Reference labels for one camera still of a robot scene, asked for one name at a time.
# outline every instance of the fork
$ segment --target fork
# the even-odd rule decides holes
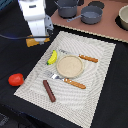
[[[52,79],[59,79],[59,80],[62,80],[62,81],[64,81],[65,83],[74,85],[74,86],[76,86],[76,87],[78,87],[78,88],[81,88],[81,89],[85,89],[85,88],[86,88],[86,86],[83,85],[83,84],[77,83],[77,82],[72,81],[72,80],[67,79],[67,78],[61,78],[60,76],[58,76],[58,75],[52,73],[51,71],[46,70],[46,71],[44,72],[44,74],[45,74],[47,77],[50,77],[50,78],[52,78]]]

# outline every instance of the sausage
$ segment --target sausage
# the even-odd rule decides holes
[[[56,98],[55,98],[55,96],[54,96],[54,94],[53,94],[53,92],[52,92],[47,80],[43,80],[43,84],[44,84],[44,87],[45,87],[45,89],[46,89],[46,91],[47,91],[47,93],[49,95],[49,98],[50,98],[51,102],[55,102]]]

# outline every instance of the bowl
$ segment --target bowl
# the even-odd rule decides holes
[[[64,56],[57,62],[57,71],[65,78],[78,77],[83,70],[83,61],[74,55]]]
[[[121,20],[121,25],[124,29],[128,30],[128,5],[122,7],[119,10],[119,16]]]

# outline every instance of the black tablecloth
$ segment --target black tablecloth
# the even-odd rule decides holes
[[[46,6],[46,14],[52,16],[57,9],[54,1],[46,0]],[[91,128],[128,128],[128,44],[57,26],[54,26],[51,41],[44,45],[27,47],[25,39],[8,40],[0,37],[0,103],[54,128],[80,128],[54,113],[14,96],[18,87],[12,87],[8,83],[9,76],[15,73],[22,73],[24,78],[27,77],[59,31],[116,44]],[[17,1],[0,12],[0,34],[10,37],[31,35]]]

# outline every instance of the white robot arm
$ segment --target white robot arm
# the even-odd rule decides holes
[[[32,35],[49,36],[49,32],[53,31],[53,24],[51,18],[45,14],[45,0],[19,0],[18,2]],[[45,38],[35,38],[35,40],[43,44]]]

